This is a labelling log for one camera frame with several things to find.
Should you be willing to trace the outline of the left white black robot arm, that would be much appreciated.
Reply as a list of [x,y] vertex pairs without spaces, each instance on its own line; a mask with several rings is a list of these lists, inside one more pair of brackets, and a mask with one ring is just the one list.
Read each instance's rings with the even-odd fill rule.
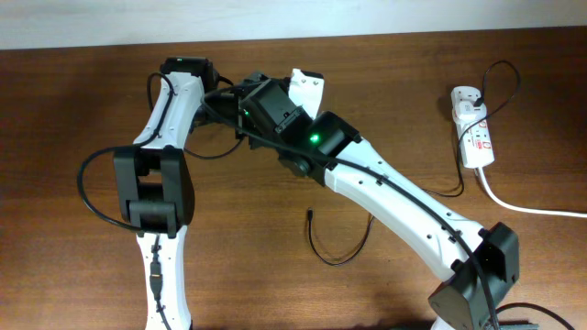
[[156,72],[148,123],[113,161],[121,215],[136,233],[147,290],[148,329],[190,329],[183,251],[194,217],[194,187],[184,156],[201,100],[221,77],[207,58],[167,59]]

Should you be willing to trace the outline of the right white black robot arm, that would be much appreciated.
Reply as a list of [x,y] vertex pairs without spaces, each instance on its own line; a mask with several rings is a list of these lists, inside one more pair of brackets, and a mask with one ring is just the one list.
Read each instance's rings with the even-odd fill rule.
[[428,302],[437,326],[498,326],[497,306],[519,278],[517,234],[486,229],[447,208],[391,167],[357,129],[293,98],[295,80],[255,72],[238,87],[242,124],[280,163],[358,204],[399,236],[441,283]]

